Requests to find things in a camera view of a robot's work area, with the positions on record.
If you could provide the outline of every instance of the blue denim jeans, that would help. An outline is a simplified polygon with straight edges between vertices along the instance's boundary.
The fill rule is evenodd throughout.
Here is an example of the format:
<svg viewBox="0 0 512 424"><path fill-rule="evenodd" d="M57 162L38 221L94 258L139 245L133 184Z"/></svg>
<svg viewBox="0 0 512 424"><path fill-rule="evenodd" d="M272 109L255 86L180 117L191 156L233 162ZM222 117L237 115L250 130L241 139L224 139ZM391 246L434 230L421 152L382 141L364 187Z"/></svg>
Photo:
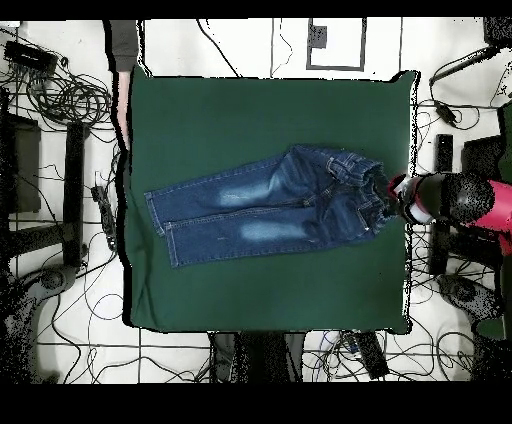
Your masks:
<svg viewBox="0 0 512 424"><path fill-rule="evenodd" d="M298 145L286 154L145 193L172 267L330 249L392 218L382 164Z"/></svg>

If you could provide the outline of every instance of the green table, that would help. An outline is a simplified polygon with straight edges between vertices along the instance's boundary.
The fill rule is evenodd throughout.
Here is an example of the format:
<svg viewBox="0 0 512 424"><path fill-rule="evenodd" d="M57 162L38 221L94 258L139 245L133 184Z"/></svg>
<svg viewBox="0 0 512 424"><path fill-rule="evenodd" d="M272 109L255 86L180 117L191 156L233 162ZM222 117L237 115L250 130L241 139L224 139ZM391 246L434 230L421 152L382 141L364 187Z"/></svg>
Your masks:
<svg viewBox="0 0 512 424"><path fill-rule="evenodd" d="M293 144L357 151L382 161L389 176L404 172L417 79L414 72L394 82L150 79L137 69L124 234L132 324L162 332L406 332L403 221L392 221L364 245L171 269L143 194Z"/></svg>

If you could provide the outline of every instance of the grey cloth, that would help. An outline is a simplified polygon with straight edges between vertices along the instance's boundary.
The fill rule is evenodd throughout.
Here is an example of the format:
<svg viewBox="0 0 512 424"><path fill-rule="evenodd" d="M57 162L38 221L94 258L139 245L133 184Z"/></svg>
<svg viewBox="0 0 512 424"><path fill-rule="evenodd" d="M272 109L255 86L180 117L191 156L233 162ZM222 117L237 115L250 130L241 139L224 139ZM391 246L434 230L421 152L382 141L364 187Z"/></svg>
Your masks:
<svg viewBox="0 0 512 424"><path fill-rule="evenodd" d="M112 30L112 54L117 72L131 72L137 62L139 39L137 21L109 21Z"/></svg>

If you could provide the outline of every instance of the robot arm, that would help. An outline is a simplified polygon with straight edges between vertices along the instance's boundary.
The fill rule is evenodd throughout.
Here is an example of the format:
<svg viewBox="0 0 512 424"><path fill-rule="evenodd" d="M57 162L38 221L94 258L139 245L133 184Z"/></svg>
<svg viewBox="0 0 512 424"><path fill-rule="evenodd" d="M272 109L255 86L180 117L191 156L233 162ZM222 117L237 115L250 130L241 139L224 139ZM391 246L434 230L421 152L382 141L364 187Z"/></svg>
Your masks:
<svg viewBox="0 0 512 424"><path fill-rule="evenodd" d="M394 178L389 191L412 224L446 221L499 233L504 256L512 254L512 186L475 174L436 173Z"/></svg>

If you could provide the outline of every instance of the person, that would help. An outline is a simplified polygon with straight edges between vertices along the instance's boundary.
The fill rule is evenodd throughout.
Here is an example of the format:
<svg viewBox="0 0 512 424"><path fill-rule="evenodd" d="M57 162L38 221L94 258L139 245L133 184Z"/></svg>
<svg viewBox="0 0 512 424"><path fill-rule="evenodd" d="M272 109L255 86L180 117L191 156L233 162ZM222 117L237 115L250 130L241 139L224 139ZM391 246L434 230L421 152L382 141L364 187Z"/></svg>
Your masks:
<svg viewBox="0 0 512 424"><path fill-rule="evenodd" d="M139 53L137 22L135 20L111 20L110 25L112 56L110 70L117 73L118 98L116 118L121 129L124 144L130 150L128 128L128 103L130 95L130 80Z"/></svg>

